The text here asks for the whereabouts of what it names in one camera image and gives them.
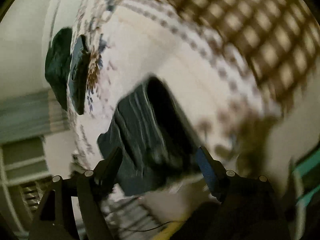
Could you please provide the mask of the brown checkered bed sheet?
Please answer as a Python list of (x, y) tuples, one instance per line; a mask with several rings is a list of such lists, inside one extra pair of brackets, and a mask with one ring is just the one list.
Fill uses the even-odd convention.
[(235, 62), (236, 49), (263, 95), (289, 113), (319, 63), (319, 23), (304, 0), (149, 0), (197, 30), (213, 30), (215, 52)]

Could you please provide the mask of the folded teal blue garment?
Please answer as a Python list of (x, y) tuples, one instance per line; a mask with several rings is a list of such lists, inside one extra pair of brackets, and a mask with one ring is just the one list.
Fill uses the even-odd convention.
[(79, 115), (84, 113), (86, 83), (91, 53), (85, 35), (80, 35), (74, 45), (69, 77), (69, 93), (72, 105)]

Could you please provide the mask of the plaid grey green curtain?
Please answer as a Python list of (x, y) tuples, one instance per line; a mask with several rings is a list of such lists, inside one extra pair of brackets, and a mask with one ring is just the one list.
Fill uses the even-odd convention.
[(69, 130), (51, 89), (1, 101), (1, 144)]

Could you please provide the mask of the dark blue denim jeans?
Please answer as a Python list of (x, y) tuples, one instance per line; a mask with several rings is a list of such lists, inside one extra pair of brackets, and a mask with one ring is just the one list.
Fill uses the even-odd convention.
[(104, 158), (121, 148), (116, 182), (126, 196), (155, 191), (200, 171), (197, 146), (174, 98), (154, 76), (117, 103), (108, 130), (97, 143)]

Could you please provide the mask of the floral white bed blanket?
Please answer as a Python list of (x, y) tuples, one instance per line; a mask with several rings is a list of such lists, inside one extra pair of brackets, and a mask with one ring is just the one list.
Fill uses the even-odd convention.
[(196, 146), (210, 153), (232, 149), (242, 125), (281, 114), (259, 91), (254, 76), (242, 77), (236, 62), (211, 48), (218, 33), (197, 30), (170, 15), (166, 4), (149, 0), (82, 0), (72, 38), (85, 35), (91, 53), (84, 113), (76, 113), (67, 91), (69, 123), (82, 162), (92, 168), (103, 159), (97, 139), (106, 133), (117, 103), (151, 76), (174, 98)]

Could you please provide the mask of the dark green garment pile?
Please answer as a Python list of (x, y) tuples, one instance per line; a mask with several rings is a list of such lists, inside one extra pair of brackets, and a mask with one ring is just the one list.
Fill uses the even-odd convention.
[(72, 59), (71, 40), (71, 28), (62, 28), (58, 31), (49, 45), (44, 69), (44, 77), (65, 111), (67, 110), (67, 79)]

